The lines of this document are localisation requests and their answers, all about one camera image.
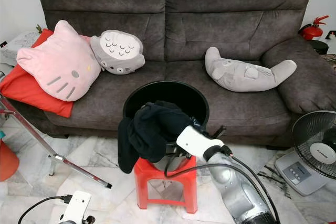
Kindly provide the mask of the black printed t-shirt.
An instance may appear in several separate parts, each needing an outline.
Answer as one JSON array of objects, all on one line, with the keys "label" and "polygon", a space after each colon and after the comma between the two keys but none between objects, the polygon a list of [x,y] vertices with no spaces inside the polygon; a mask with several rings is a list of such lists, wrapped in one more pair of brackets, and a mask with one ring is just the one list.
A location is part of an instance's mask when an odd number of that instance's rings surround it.
[{"label": "black printed t-shirt", "polygon": [[118,164],[126,174],[139,158],[156,163],[165,156],[166,145],[194,121],[177,105],[158,100],[147,102],[132,118],[124,117],[118,126]]}]

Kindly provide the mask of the red cushion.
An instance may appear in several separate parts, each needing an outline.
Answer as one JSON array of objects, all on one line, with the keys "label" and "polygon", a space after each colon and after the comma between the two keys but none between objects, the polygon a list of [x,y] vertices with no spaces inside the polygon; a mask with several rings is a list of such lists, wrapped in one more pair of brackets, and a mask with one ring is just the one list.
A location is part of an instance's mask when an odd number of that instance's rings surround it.
[{"label": "red cushion", "polygon": [[69,118],[73,102],[56,99],[43,91],[34,76],[17,64],[0,82],[0,93],[11,100]]}]

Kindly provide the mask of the lace covered side table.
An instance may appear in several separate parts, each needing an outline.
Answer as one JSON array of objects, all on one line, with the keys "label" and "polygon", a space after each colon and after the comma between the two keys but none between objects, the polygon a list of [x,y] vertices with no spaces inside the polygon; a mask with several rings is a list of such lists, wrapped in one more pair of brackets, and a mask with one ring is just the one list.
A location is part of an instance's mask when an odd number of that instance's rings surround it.
[{"label": "lace covered side table", "polygon": [[0,49],[0,63],[16,66],[18,50],[20,48],[31,48],[39,37],[40,33],[36,31],[19,33],[19,35]]}]

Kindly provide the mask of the orange plastic waste bin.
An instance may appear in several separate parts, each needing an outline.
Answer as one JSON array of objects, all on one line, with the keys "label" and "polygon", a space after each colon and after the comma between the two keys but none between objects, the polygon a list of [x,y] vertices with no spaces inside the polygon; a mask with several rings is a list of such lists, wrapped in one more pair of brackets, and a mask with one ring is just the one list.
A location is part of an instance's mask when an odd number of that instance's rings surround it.
[{"label": "orange plastic waste bin", "polygon": [[12,177],[19,167],[17,155],[5,144],[0,141],[0,181],[4,182]]}]

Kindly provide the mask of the pink cat face cushion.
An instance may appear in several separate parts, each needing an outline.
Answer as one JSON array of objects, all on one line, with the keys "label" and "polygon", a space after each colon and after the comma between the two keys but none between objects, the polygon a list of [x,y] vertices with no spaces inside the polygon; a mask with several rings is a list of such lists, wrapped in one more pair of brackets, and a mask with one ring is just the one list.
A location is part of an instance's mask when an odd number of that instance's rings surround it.
[{"label": "pink cat face cushion", "polygon": [[19,49],[16,60],[44,92],[64,101],[81,99],[101,72],[89,43],[66,20],[40,46]]}]

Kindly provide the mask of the silver metal clothes rack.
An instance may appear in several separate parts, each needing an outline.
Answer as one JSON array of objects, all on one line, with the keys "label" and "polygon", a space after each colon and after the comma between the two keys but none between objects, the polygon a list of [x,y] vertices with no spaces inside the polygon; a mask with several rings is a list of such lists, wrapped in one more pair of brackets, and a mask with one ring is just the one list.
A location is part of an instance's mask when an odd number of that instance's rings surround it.
[{"label": "silver metal clothes rack", "polygon": [[51,160],[50,174],[49,176],[53,176],[55,174],[56,167],[58,164],[64,164],[65,166],[69,166],[71,169],[81,173],[82,175],[90,178],[91,180],[96,181],[96,183],[101,184],[103,187],[107,189],[111,189],[112,184],[107,181],[99,178],[98,176],[92,174],[91,172],[86,171],[80,166],[77,166],[75,163],[72,163],[69,159],[67,159],[64,155],[60,155],[44,140],[38,131],[19,113],[19,111],[10,103],[10,101],[1,96],[0,102],[5,107],[2,110],[3,114],[10,114],[15,117],[15,119],[26,128],[26,130],[32,134],[32,136],[40,143],[40,145],[46,150],[48,153],[48,158]]}]

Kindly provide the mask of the round grey plush cushion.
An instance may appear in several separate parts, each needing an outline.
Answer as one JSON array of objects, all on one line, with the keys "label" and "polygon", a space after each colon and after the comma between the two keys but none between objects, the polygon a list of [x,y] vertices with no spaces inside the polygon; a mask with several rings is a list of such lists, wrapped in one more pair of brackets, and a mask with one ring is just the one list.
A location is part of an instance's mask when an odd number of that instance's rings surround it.
[{"label": "round grey plush cushion", "polygon": [[112,74],[130,74],[145,64],[142,41],[130,33],[105,30],[89,44],[101,68]]}]

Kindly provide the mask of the black plastic bucket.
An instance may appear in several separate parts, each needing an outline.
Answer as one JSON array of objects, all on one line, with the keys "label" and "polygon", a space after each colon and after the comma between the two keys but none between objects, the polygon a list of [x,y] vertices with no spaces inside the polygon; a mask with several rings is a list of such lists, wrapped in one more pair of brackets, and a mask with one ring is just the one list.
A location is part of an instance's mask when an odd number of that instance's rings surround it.
[{"label": "black plastic bucket", "polygon": [[[192,118],[192,126],[200,131],[205,130],[209,119],[208,101],[198,89],[178,81],[156,81],[137,88],[125,101],[122,119],[132,118],[147,102],[155,103],[158,100],[177,105]],[[185,154],[186,152],[177,146],[177,141],[166,145],[165,156]]]}]

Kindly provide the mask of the red plastic stool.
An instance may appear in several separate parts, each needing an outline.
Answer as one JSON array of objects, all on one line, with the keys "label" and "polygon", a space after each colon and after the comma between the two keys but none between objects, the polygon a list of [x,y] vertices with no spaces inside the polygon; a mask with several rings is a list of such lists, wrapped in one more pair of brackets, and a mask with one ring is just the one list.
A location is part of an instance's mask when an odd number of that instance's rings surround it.
[{"label": "red plastic stool", "polygon": [[[139,159],[133,169],[136,178],[137,206],[146,209],[149,204],[182,206],[188,214],[197,212],[197,172],[185,172],[182,175],[168,178],[164,171],[156,168],[151,162]],[[148,185],[150,180],[170,180],[183,186],[183,201],[150,198]]]}]

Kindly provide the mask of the dark grey fabric sofa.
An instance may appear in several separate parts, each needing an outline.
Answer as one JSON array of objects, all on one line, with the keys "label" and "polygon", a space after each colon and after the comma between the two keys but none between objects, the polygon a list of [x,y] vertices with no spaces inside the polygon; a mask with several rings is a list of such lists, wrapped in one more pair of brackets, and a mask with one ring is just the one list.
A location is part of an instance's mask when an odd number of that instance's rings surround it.
[{"label": "dark grey fabric sofa", "polygon": [[[115,137],[124,102],[146,83],[188,83],[209,105],[208,131],[225,126],[223,141],[290,147],[295,120],[336,111],[336,70],[298,34],[309,0],[40,0],[47,27],[67,21],[91,37],[106,30],[142,41],[145,64],[128,75],[103,71],[69,118],[15,102],[20,113],[51,137]],[[264,92],[231,92],[206,73],[204,56],[216,47],[226,59],[271,68],[284,59],[296,71]]]}]

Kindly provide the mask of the long grey plush toy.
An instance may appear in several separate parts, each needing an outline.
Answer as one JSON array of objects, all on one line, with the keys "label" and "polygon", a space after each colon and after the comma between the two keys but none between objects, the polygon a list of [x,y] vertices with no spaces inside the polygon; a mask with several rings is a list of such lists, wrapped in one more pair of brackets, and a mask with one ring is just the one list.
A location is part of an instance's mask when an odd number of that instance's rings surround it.
[{"label": "long grey plush toy", "polygon": [[216,47],[205,53],[208,75],[223,88],[233,92],[262,92],[280,85],[296,70],[296,63],[286,59],[273,68],[266,68],[235,59],[221,58]]}]

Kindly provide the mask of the grey floor fan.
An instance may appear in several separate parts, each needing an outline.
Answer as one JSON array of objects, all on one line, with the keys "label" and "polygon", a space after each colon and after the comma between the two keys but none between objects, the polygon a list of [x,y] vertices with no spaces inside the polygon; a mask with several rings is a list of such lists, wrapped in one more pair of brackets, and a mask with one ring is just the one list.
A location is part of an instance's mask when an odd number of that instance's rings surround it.
[{"label": "grey floor fan", "polygon": [[336,112],[313,111],[292,126],[293,150],[275,161],[288,185],[310,195],[336,181]]}]

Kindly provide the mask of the red fire extinguisher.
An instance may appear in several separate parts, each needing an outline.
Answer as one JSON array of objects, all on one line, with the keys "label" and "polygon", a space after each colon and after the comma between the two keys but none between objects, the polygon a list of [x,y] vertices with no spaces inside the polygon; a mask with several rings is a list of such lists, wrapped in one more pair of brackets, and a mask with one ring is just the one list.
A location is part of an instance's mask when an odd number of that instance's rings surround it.
[{"label": "red fire extinguisher", "polygon": [[319,16],[315,18],[312,23],[304,25],[299,29],[299,35],[307,40],[313,40],[314,38],[319,38],[322,36],[323,30],[321,29],[320,25],[325,25],[326,23],[322,22],[322,20],[328,18],[329,15]]}]

